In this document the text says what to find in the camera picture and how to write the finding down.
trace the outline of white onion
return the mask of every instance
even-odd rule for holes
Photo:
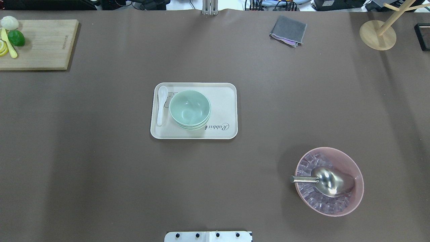
[[[14,30],[19,27],[19,22],[12,16],[5,16],[1,19],[1,26],[7,30]]]

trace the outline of yellow knife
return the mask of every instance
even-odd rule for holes
[[[6,41],[7,47],[9,48],[10,56],[12,58],[18,57],[18,54],[16,53],[15,49],[13,48],[12,44],[9,41],[9,38],[7,37],[5,28],[1,28],[1,38],[2,40]]]

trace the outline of gray cloth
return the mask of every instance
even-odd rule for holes
[[[303,44],[303,36],[306,27],[307,24],[305,23],[285,16],[279,16],[275,26],[270,32],[270,36],[288,45],[297,47],[299,43]]]

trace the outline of scoop handle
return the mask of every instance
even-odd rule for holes
[[[290,182],[307,182],[307,183],[318,183],[319,179],[317,177],[301,177],[301,176],[290,176]]]

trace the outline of metal scoop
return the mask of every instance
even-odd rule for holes
[[[310,175],[310,177],[291,176],[290,182],[315,183],[318,191],[331,198],[350,192],[355,184],[352,176],[328,167],[316,167]]]

